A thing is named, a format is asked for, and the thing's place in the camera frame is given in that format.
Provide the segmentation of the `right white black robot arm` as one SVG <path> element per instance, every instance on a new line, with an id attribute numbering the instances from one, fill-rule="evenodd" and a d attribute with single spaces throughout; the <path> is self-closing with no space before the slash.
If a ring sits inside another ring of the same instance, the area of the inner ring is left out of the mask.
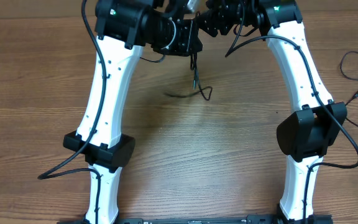
<path id="1" fill-rule="evenodd" d="M 336 103 L 324 86 L 306 41 L 303 16 L 295 1 L 207 1 L 208 10 L 197 15 L 209 35 L 225 35 L 233 25 L 260 31 L 275 56 L 291 104 L 290 116 L 276 130 L 279 148 L 286 155 L 283 195 L 275 223 L 332 223 L 330 215 L 316 215 L 313 192 L 323 157 L 332 146 L 347 109 Z"/>

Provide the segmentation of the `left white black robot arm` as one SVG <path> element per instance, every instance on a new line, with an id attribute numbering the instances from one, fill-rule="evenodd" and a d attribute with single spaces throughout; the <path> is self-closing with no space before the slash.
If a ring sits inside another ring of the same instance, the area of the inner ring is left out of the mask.
<path id="1" fill-rule="evenodd" d="M 82 223 L 114 223 L 122 168 L 135 140 L 121 131 L 122 114 L 132 74 L 143 48 L 162 55 L 189 56 L 201 50 L 195 22 L 185 19 L 197 1 L 98 1 L 95 36 L 98 45 L 94 78 L 79 127 L 65 135 L 63 146 L 83 154 L 91 175 L 89 208 Z"/>

